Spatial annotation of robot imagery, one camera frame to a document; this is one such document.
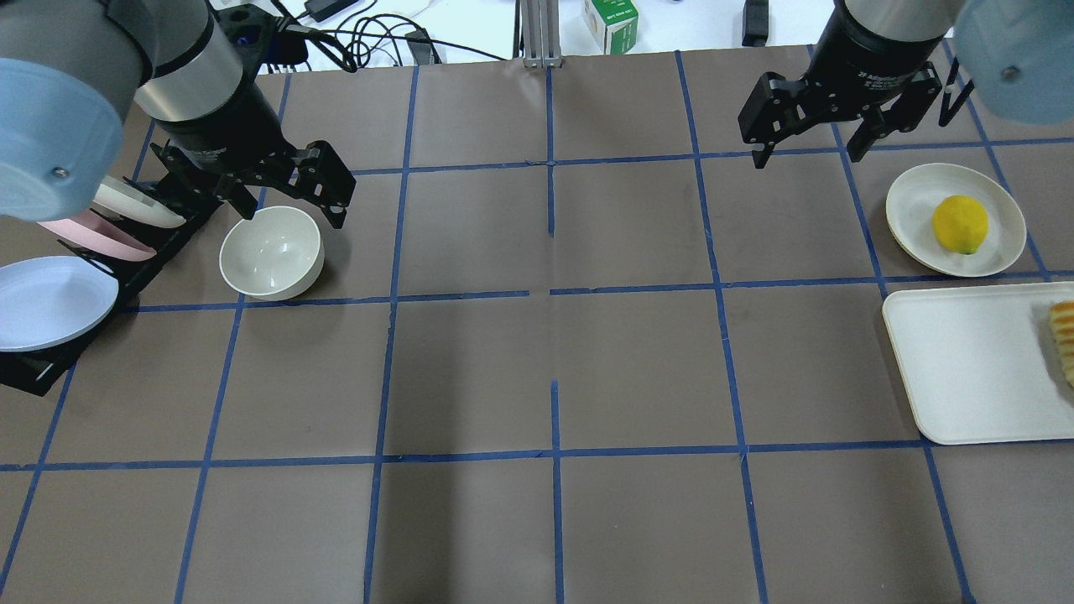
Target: dish rack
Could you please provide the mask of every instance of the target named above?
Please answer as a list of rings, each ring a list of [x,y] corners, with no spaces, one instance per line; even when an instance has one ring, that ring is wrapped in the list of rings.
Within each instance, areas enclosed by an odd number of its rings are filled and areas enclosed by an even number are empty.
[[[60,245],[89,262],[93,268],[105,272],[119,282],[116,303],[100,323],[74,340],[40,350],[0,353],[0,384],[39,397],[47,393],[56,380],[71,369],[71,365],[93,342],[101,330],[117,314],[127,312],[134,297],[160,274],[161,269],[183,249],[190,238],[205,226],[213,213],[222,205],[212,195],[212,188],[200,187],[199,184],[189,178],[189,173],[172,172],[170,164],[175,162],[163,161],[163,158],[172,152],[171,148],[153,145],[153,152],[170,169],[169,174],[151,186],[141,186],[130,181],[127,181],[127,184],[164,204],[172,212],[186,218],[187,221],[175,229],[162,229],[128,218],[105,217],[119,229],[157,250],[153,258],[144,262],[117,260],[57,240]]]

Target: yellow lemon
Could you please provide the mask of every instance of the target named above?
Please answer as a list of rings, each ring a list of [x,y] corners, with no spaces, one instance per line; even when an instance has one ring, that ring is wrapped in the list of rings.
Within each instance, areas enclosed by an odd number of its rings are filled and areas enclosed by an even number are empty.
[[[988,213],[972,197],[950,196],[932,213],[932,232],[946,249],[974,254],[988,235]]]

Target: small white bowl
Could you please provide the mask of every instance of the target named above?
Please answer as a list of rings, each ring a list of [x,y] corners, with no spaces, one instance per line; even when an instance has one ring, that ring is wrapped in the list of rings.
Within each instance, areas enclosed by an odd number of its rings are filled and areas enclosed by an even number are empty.
[[[309,289],[324,267],[317,222],[276,205],[235,225],[220,246],[220,274],[232,289],[261,300],[287,300]]]
[[[988,235],[976,254],[944,249],[932,231],[932,213],[953,195],[976,199],[988,213]],[[896,178],[887,191],[887,226],[914,260],[958,277],[1004,271],[1026,247],[1026,219],[1010,193],[981,172],[953,163],[926,163]]]

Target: white plate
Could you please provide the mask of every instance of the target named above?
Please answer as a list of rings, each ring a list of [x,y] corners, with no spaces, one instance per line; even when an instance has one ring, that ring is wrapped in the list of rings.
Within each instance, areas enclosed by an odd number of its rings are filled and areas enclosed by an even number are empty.
[[[175,229],[187,221],[162,203],[112,176],[105,176],[101,181],[93,202],[131,220],[162,229]]]
[[[932,232],[932,213],[953,195],[976,199],[988,213],[988,236],[976,254],[949,251]],[[1014,199],[988,176],[953,163],[926,163],[896,178],[887,191],[887,225],[914,260],[959,277],[999,273],[1026,247],[1026,218]]]
[[[908,290],[884,322],[921,433],[942,445],[1074,437],[1048,310],[1074,283]]]
[[[75,256],[0,267],[0,351],[62,344],[101,322],[119,294],[115,278]]]

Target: green and white box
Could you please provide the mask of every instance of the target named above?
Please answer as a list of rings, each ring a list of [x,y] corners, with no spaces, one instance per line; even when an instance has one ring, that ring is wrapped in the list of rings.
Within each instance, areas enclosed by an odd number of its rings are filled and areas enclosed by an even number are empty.
[[[585,24],[606,55],[623,55],[638,41],[640,14],[630,0],[583,0]]]

